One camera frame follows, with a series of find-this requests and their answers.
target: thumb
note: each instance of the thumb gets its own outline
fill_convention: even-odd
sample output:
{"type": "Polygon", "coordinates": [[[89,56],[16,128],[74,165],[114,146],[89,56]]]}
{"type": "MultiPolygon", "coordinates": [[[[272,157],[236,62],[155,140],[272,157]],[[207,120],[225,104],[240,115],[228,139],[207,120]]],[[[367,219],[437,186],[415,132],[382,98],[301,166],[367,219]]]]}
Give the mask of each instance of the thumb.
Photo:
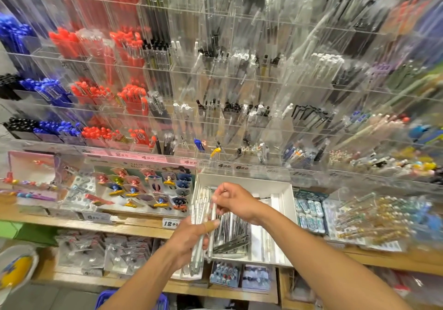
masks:
{"type": "Polygon", "coordinates": [[[214,229],[216,229],[220,225],[220,220],[210,220],[206,223],[201,223],[199,225],[195,225],[195,234],[196,235],[203,235],[206,233],[212,232],[214,229]]]}
{"type": "Polygon", "coordinates": [[[217,204],[218,206],[222,206],[222,207],[226,207],[226,208],[230,208],[231,206],[231,201],[229,198],[229,195],[222,193],[221,195],[212,195],[211,200],[213,203],[217,204]]]}

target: hand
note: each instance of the hand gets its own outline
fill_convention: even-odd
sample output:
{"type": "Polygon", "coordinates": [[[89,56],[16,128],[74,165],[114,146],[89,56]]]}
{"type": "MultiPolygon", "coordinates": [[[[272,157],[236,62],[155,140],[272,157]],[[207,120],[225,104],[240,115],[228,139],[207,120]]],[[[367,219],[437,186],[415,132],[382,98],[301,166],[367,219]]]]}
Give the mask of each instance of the hand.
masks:
{"type": "MultiPolygon", "coordinates": [[[[192,248],[194,248],[200,236],[213,231],[219,225],[219,220],[193,225],[190,216],[180,222],[171,238],[163,246],[168,249],[169,253],[174,254],[174,271],[183,268],[185,264],[191,261],[192,248]]],[[[208,243],[209,239],[205,236],[203,239],[204,250],[208,248],[208,243]]]]}
{"type": "Polygon", "coordinates": [[[217,204],[217,214],[232,212],[244,221],[260,225],[265,204],[254,198],[239,184],[222,183],[215,190],[212,202],[217,204]]]}

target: wooden shelf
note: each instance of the wooden shelf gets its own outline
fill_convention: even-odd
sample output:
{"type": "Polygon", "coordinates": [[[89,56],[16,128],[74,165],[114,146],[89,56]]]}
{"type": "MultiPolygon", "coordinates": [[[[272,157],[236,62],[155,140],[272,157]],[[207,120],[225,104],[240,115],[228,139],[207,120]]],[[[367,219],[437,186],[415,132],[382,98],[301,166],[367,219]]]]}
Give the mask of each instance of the wooden shelf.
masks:
{"type": "Polygon", "coordinates": [[[289,296],[291,288],[291,271],[292,269],[279,269],[280,297],[282,310],[314,310],[313,303],[293,301],[289,296]]]}
{"type": "MultiPolygon", "coordinates": [[[[141,217],[119,214],[111,217],[111,220],[115,222],[114,224],[103,224],[92,223],[85,220],[70,220],[20,213],[15,204],[15,197],[5,195],[0,195],[0,220],[127,235],[151,236],[161,239],[169,239],[173,233],[172,230],[162,228],[161,217],[141,217]]],[[[432,263],[443,263],[443,254],[439,252],[415,251],[415,253],[413,253],[410,251],[409,253],[390,253],[366,251],[357,247],[346,247],[342,249],[342,251],[354,260],[365,265],[405,271],[419,271],[443,276],[443,265],[432,263]]]]}
{"type": "MultiPolygon", "coordinates": [[[[114,288],[119,288],[125,283],[124,279],[115,279],[106,276],[93,277],[78,274],[58,273],[54,270],[55,257],[50,247],[43,249],[39,255],[40,262],[32,277],[32,280],[39,283],[49,283],[55,281],[65,283],[80,283],[86,285],[90,284],[114,288]]],[[[271,284],[271,290],[269,291],[269,293],[244,291],[241,288],[233,289],[218,285],[210,285],[209,287],[207,287],[207,283],[203,283],[202,285],[203,286],[197,286],[185,281],[169,280],[163,291],[176,294],[242,299],[245,301],[278,304],[278,288],[277,281],[275,279],[271,284]]]]}
{"type": "Polygon", "coordinates": [[[113,224],[92,223],[85,220],[71,220],[57,217],[37,216],[20,213],[15,204],[15,197],[0,195],[0,220],[36,223],[39,225],[65,227],[70,229],[88,229],[92,231],[112,232],[127,235],[151,236],[169,239],[172,230],[162,228],[162,217],[113,215],[113,224]]]}

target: forearm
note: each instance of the forearm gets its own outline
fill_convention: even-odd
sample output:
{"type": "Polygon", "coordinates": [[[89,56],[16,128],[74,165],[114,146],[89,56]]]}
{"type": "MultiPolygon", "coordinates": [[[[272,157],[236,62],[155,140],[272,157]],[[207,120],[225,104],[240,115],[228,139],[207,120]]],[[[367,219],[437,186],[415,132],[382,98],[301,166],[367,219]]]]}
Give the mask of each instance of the forearm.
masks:
{"type": "Polygon", "coordinates": [[[262,226],[330,310],[405,310],[408,305],[362,264],[268,206],[262,226]]]}
{"type": "Polygon", "coordinates": [[[164,246],[132,276],[100,310],[151,310],[174,274],[174,256],[164,246]]]}

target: blue plastic basket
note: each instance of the blue plastic basket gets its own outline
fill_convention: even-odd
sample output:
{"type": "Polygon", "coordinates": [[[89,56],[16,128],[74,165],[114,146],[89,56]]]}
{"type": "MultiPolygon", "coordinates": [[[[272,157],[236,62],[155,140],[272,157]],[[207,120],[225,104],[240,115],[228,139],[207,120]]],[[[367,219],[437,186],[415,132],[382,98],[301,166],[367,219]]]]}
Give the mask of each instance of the blue plastic basket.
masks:
{"type": "MultiPolygon", "coordinates": [[[[108,300],[109,297],[114,295],[117,289],[114,290],[105,290],[98,296],[97,304],[95,305],[95,310],[97,310],[104,302],[108,300]]],[[[164,294],[160,294],[160,297],[157,300],[156,307],[152,310],[168,310],[168,298],[164,294]]]]}

